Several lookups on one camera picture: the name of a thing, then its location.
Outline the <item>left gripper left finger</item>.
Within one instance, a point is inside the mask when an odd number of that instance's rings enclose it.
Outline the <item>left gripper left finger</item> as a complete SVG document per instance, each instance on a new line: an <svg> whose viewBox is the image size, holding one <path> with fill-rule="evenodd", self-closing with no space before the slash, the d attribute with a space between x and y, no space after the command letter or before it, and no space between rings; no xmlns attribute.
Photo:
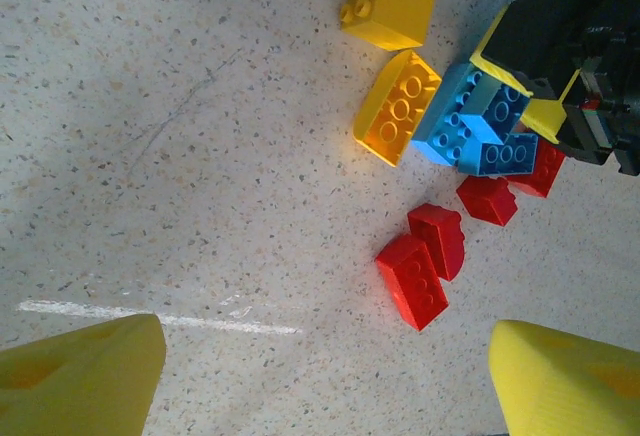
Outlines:
<svg viewBox="0 0 640 436"><path fill-rule="evenodd" d="M154 314L0 351L0 436L141 436L165 357Z"/></svg>

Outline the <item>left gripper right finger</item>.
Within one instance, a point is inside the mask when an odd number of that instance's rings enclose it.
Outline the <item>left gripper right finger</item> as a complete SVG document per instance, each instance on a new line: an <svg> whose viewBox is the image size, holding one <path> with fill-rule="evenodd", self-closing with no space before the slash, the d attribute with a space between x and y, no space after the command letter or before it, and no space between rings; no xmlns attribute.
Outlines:
<svg viewBox="0 0 640 436"><path fill-rule="evenodd" d="M640 352L501 320L488 364L510 436L640 436Z"/></svg>

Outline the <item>red 2x4 lego brick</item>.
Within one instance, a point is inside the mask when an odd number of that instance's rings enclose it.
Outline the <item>red 2x4 lego brick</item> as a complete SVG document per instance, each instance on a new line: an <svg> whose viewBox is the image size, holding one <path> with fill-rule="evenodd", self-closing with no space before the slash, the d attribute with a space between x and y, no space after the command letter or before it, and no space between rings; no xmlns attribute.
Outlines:
<svg viewBox="0 0 640 436"><path fill-rule="evenodd" d="M565 154L544 138L538 141L534 171L506 179L525 194L546 198L564 162Z"/></svg>
<svg viewBox="0 0 640 436"><path fill-rule="evenodd" d="M449 305L426 244L411 234L389 242L375 263L403 320L422 331Z"/></svg>

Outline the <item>small blue lego brick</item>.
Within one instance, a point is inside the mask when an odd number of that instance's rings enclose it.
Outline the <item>small blue lego brick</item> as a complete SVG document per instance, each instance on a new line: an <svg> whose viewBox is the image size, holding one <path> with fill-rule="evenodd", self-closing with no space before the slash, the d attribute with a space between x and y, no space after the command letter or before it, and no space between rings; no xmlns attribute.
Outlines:
<svg viewBox="0 0 640 436"><path fill-rule="evenodd" d="M483 73L459 110L462 122L483 143L504 144L530 98Z"/></svg>

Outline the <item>blue 2x4 lego brick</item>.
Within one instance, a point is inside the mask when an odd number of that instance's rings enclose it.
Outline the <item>blue 2x4 lego brick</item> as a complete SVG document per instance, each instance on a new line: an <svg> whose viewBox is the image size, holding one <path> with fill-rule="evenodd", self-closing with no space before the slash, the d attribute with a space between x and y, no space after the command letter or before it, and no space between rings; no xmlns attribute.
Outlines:
<svg viewBox="0 0 640 436"><path fill-rule="evenodd" d="M483 72L472 63L449 67L412 136L412 144L431 162L456 166L462 150L472 137L460 111L478 84Z"/></svg>
<svg viewBox="0 0 640 436"><path fill-rule="evenodd" d="M458 171L473 176L532 174L539 136L510 133L504 144L485 143L472 136L462 148Z"/></svg>

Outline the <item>red 2x2 lego brick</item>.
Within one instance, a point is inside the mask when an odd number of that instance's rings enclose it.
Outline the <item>red 2x2 lego brick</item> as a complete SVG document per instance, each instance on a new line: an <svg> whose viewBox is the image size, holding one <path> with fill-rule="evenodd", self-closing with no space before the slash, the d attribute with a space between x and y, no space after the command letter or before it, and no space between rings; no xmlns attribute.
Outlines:
<svg viewBox="0 0 640 436"><path fill-rule="evenodd" d="M509 190L508 181L502 177L468 176L456 193L470 216L501 227L518 210L515 195Z"/></svg>

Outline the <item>yellow 2x2 lego brick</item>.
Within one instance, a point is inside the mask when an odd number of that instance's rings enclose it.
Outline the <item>yellow 2x2 lego brick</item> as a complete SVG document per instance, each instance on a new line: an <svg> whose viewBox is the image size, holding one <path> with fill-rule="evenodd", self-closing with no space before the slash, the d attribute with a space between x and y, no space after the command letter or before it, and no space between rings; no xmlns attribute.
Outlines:
<svg viewBox="0 0 640 436"><path fill-rule="evenodd" d="M346 0L341 30L387 51L424 44L436 0Z"/></svg>

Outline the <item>yellow 2x4 lego brick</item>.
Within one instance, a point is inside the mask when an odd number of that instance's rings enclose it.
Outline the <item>yellow 2x4 lego brick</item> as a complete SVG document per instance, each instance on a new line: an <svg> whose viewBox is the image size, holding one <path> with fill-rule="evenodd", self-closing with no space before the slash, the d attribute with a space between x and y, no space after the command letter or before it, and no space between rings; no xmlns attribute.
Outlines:
<svg viewBox="0 0 640 436"><path fill-rule="evenodd" d="M354 139L397 166L440 84L441 77L415 51L399 52L382 69L356 115Z"/></svg>

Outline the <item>red curved lego brick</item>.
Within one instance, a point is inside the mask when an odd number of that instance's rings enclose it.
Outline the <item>red curved lego brick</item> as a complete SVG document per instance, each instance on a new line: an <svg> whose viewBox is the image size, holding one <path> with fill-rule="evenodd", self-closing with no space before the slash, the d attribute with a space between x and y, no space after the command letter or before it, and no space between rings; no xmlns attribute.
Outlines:
<svg viewBox="0 0 640 436"><path fill-rule="evenodd" d="M460 213L425 203L408 212L407 218L411 234L426 244L437 275L453 281L465 258Z"/></svg>

